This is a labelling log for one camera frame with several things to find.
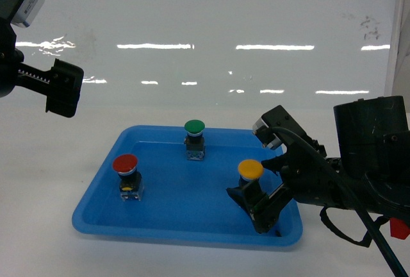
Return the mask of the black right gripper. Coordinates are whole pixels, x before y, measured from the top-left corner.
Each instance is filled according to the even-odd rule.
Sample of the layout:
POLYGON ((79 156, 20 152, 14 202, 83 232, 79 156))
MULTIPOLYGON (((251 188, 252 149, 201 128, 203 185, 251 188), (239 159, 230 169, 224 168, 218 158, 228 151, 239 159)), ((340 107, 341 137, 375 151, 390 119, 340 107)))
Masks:
POLYGON ((317 140, 308 144, 298 135, 290 136, 294 143, 285 146, 286 152, 268 160, 262 166, 280 174, 280 184, 271 194, 261 189, 259 183, 226 188, 228 196, 249 216, 255 231, 269 232, 279 220, 284 207, 294 198, 299 203, 352 208, 350 199, 323 166, 326 163, 338 173, 339 160, 328 158, 323 145, 317 140))

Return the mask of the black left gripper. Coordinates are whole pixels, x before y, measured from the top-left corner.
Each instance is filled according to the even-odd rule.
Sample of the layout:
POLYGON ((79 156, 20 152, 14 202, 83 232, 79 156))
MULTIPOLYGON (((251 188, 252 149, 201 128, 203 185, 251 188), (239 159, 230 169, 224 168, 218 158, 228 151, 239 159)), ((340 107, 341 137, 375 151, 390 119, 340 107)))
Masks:
POLYGON ((79 102, 83 69, 55 59, 49 82, 47 71, 23 63, 23 53, 15 48, 16 38, 10 21, 1 18, 1 97, 10 94, 16 86, 24 87, 47 96, 46 112, 73 117, 79 102))

